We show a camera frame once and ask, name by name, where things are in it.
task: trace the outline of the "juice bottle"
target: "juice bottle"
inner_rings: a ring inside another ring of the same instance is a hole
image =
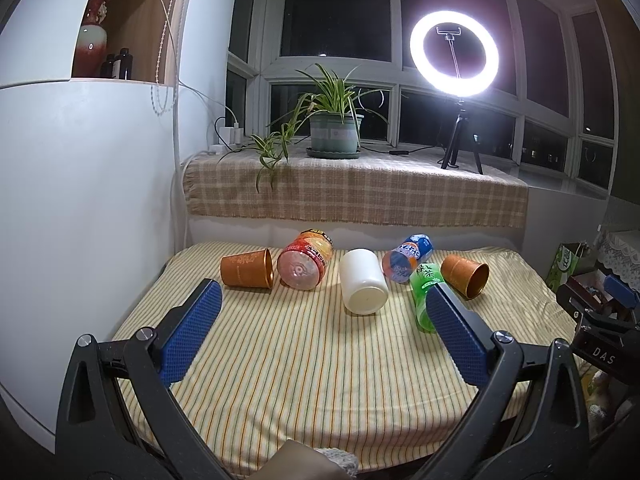
[[[278,257],[278,273],[283,282],[298,290],[311,290],[322,281],[334,244],[318,229],[302,231]]]
[[[409,236],[382,258],[382,270],[393,282],[406,283],[415,268],[429,259],[433,245],[427,235]]]

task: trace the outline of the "green tea bottle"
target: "green tea bottle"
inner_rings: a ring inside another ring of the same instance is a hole
[[[444,283],[444,278],[440,273],[438,264],[420,264],[409,277],[411,291],[414,294],[415,315],[418,324],[427,332],[435,333],[431,319],[427,314],[426,297],[427,291],[436,283]]]

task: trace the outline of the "black bottle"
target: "black bottle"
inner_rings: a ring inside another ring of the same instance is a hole
[[[120,53],[113,62],[113,78],[114,79],[131,79],[131,71],[133,69],[133,56],[129,53],[128,48],[121,48]]]
[[[115,54],[107,54],[107,61],[105,61],[100,67],[100,77],[103,79],[111,79],[113,76],[113,61],[115,60]]]

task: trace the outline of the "orange paper cup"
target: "orange paper cup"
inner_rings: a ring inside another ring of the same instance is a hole
[[[472,300],[484,289],[489,279],[489,266],[450,254],[440,266],[440,273],[465,298]]]
[[[226,286],[273,287],[273,264],[268,249],[234,254],[220,260],[220,276]]]

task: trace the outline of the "plaid blanket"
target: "plaid blanket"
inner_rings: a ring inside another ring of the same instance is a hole
[[[190,214],[424,227],[523,228],[528,188],[521,180],[468,162],[441,170],[439,154],[390,156],[362,152],[354,160],[325,160],[292,147],[271,189],[253,150],[193,160],[184,175]]]

